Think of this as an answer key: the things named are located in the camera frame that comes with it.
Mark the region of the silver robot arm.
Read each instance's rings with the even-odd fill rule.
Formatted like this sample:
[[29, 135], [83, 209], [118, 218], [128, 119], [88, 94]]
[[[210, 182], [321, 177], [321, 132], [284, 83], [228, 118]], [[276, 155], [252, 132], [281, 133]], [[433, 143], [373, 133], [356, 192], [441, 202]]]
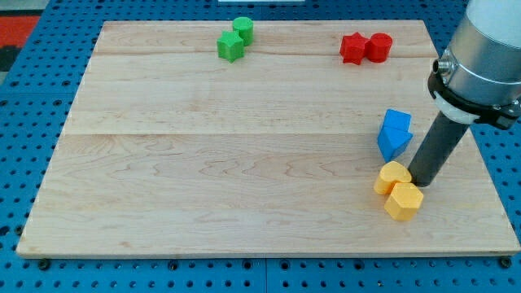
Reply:
[[448, 119], [508, 129], [520, 117], [520, 0], [472, 0], [428, 89]]

